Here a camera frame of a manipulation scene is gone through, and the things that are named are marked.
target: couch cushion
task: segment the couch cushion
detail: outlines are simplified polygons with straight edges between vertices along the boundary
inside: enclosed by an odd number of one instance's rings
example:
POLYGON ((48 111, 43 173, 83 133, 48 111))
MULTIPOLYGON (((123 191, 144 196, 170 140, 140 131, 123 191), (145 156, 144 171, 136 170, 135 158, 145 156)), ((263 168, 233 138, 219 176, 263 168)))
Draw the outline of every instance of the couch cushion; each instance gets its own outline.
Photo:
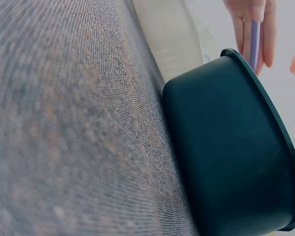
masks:
POLYGON ((0 0, 0 235, 197 235, 130 2, 0 0))

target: purple stick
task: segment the purple stick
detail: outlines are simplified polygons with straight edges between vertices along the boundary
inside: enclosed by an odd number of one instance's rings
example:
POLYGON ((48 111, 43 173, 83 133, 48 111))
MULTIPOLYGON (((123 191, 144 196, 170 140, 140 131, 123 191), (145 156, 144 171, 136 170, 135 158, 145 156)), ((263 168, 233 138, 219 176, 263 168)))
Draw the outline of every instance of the purple stick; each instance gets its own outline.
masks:
POLYGON ((258 65, 259 44, 260 22, 252 21, 249 64, 254 71, 256 71, 258 65))

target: hand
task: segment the hand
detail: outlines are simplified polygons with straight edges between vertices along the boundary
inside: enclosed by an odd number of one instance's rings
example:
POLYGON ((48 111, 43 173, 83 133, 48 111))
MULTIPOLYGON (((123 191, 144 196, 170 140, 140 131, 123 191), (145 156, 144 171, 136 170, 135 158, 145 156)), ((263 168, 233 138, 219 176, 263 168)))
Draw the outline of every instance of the hand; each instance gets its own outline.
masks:
POLYGON ((273 64, 276 43, 276 0, 224 0, 231 14, 239 52, 249 60, 251 20, 262 22, 256 73, 273 64))

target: fingernail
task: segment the fingernail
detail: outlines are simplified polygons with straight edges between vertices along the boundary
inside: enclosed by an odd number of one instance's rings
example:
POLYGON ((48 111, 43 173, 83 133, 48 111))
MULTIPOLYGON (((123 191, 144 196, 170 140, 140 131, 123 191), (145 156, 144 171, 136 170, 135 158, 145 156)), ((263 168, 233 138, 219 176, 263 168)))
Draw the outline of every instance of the fingernail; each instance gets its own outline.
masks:
POLYGON ((251 18, 257 22, 262 22, 264 21, 264 16, 265 16, 265 11, 264 9, 253 6, 251 8, 251 18))

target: dark green pot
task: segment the dark green pot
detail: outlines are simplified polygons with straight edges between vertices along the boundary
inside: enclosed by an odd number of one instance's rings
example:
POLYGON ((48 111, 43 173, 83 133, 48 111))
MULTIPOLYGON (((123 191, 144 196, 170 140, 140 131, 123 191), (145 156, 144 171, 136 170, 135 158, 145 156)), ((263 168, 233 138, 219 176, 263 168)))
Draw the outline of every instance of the dark green pot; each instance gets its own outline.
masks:
POLYGON ((235 50, 170 80, 163 107, 202 236, 295 227, 295 149, 256 74, 235 50))

